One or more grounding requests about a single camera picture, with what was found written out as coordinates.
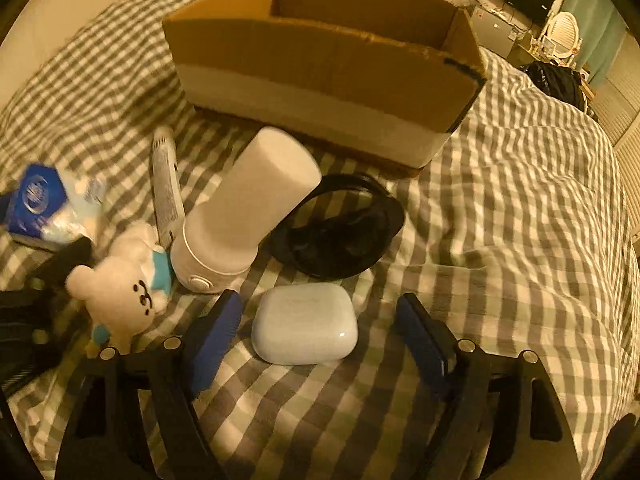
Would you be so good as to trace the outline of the white bear plush toy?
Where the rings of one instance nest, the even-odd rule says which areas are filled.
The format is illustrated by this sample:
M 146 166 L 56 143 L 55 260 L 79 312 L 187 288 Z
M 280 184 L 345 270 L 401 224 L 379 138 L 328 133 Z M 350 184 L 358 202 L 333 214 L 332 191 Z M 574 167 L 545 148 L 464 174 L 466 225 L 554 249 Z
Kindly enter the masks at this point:
M 70 296 L 85 304 L 92 329 L 86 355 L 93 359 L 105 346 L 130 352 L 134 336 L 166 311 L 172 270 L 155 229 L 136 221 L 114 238 L 98 264 L 75 266 L 65 280 Z

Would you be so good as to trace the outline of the blue tissue pack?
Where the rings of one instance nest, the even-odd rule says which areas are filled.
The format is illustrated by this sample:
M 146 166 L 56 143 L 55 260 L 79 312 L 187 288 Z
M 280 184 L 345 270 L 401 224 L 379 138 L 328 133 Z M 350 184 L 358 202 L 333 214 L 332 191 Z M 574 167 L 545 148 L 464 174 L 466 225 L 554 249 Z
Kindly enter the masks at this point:
M 54 252 L 82 236 L 97 243 L 106 194 L 102 178 L 30 164 L 9 192 L 1 224 L 17 242 Z

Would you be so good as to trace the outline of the white toothpaste tube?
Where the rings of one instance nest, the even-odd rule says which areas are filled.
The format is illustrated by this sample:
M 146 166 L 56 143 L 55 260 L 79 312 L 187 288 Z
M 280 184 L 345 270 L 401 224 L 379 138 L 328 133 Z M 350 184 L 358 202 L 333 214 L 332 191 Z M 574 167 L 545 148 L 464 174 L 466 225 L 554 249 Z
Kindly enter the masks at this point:
M 180 234 L 186 214 L 177 174 L 174 132 L 167 126 L 158 126 L 154 131 L 151 171 L 158 239 L 168 249 Z

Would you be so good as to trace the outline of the white earbuds case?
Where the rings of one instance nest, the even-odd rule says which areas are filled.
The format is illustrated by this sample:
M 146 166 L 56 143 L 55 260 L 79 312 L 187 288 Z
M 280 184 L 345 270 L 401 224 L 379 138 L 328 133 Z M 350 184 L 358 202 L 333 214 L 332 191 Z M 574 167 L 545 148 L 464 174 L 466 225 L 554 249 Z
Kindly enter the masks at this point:
M 355 349 L 358 324 L 352 298 L 333 283 L 278 286 L 259 300 L 252 345 L 276 365 L 316 365 L 344 359 Z

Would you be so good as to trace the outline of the white cylindrical humidifier bottle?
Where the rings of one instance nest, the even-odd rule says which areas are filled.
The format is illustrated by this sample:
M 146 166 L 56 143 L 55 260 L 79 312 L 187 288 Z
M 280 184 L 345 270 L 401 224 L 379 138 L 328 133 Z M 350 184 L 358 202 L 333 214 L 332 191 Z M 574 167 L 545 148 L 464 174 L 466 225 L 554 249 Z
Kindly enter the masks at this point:
M 212 196 L 184 218 L 170 251 L 178 281 L 200 294 L 227 288 L 320 180 L 320 168 L 302 144 L 280 129 L 261 128 Z

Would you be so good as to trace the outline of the grey white checkered bedsheet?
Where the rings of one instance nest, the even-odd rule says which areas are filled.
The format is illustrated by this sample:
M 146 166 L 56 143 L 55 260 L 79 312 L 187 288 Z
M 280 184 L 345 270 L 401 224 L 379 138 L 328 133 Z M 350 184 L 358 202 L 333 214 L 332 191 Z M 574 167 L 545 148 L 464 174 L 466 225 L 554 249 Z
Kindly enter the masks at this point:
M 119 0 L 18 90 L 1 114 L 1 185 L 32 162 L 108 185 L 100 244 L 152 220 L 151 142 L 175 130 L 183 200 L 212 192 L 252 137 L 186 100 L 163 18 L 194 0 Z M 420 176 L 387 180 L 406 221 L 371 270 L 344 281 L 359 340 L 341 362 L 272 366 L 250 318 L 194 403 L 231 479 L 407 479 L 431 396 L 393 319 L 405 292 L 490 353 L 540 356 L 584 478 L 638 390 L 639 269 L 605 132 L 492 53 L 488 81 Z

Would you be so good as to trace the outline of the white louvered wardrobe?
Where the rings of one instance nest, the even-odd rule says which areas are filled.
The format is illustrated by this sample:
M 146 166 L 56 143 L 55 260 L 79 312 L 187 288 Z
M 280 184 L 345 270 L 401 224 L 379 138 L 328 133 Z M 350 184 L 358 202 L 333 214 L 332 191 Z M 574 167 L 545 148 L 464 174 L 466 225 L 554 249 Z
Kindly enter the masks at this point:
M 620 166 L 634 250 L 639 252 L 639 44 L 627 34 L 593 101 Z

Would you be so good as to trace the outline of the black clothes on chair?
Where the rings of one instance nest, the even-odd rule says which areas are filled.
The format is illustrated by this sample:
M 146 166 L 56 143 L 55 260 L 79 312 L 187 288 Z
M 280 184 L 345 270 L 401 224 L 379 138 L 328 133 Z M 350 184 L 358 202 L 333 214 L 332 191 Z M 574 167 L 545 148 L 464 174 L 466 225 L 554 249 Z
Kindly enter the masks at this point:
M 547 96 L 573 105 L 591 118 L 597 118 L 589 109 L 578 73 L 571 68 L 534 61 L 525 65 L 523 72 Z

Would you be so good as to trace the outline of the brown cardboard box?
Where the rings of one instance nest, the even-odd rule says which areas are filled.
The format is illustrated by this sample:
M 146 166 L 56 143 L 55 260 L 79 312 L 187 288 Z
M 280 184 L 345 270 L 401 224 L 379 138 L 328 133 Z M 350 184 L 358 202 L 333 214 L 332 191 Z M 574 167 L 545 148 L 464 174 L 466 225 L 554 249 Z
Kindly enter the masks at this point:
M 193 105 L 408 174 L 486 82 L 469 15 L 446 0 L 196 0 L 163 31 Z

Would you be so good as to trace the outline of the grey mini fridge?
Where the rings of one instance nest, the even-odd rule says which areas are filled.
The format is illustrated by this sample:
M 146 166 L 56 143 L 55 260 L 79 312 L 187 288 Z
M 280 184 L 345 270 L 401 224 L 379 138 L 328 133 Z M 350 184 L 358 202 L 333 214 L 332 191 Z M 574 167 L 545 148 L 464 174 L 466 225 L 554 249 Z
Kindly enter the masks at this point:
M 482 47 L 502 58 L 509 56 L 518 39 L 518 31 L 510 23 L 482 6 L 474 8 L 471 23 Z

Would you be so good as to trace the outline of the white oval vanity mirror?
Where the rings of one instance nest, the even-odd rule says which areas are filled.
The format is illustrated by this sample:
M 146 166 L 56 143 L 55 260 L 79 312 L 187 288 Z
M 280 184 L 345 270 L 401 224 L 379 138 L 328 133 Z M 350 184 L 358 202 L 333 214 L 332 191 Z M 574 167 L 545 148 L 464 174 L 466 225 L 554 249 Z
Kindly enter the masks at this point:
M 566 11 L 556 14 L 544 26 L 538 44 L 541 52 L 549 58 L 568 62 L 582 45 L 578 21 L 574 15 Z

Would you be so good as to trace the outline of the green curtain by wardrobe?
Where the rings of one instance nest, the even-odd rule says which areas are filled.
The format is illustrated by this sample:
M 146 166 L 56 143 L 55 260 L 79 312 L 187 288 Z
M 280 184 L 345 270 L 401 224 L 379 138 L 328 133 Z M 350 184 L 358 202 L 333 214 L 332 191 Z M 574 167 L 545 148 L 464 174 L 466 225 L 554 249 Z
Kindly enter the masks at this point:
M 627 25 L 612 0 L 563 0 L 561 10 L 576 18 L 582 46 L 575 58 L 578 68 L 590 68 L 589 83 L 597 87 L 605 80 Z

